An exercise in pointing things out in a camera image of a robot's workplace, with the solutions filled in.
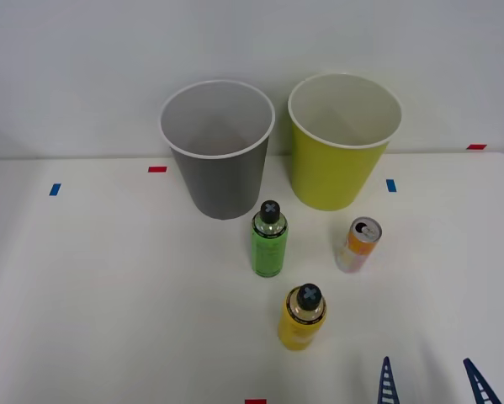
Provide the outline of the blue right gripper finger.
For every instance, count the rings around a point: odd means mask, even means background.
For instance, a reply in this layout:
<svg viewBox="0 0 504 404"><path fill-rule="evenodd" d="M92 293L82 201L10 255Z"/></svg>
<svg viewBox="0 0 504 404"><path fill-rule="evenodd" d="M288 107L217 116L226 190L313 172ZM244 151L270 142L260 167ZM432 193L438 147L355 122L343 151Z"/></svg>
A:
<svg viewBox="0 0 504 404"><path fill-rule="evenodd" d="M469 359L464 359L463 364L470 381L476 404L501 404L500 399L487 383L481 372Z"/></svg>
<svg viewBox="0 0 504 404"><path fill-rule="evenodd" d="M385 356L381 366L379 378L378 404L399 404L399 396L395 387L391 370L390 358Z"/></svg>

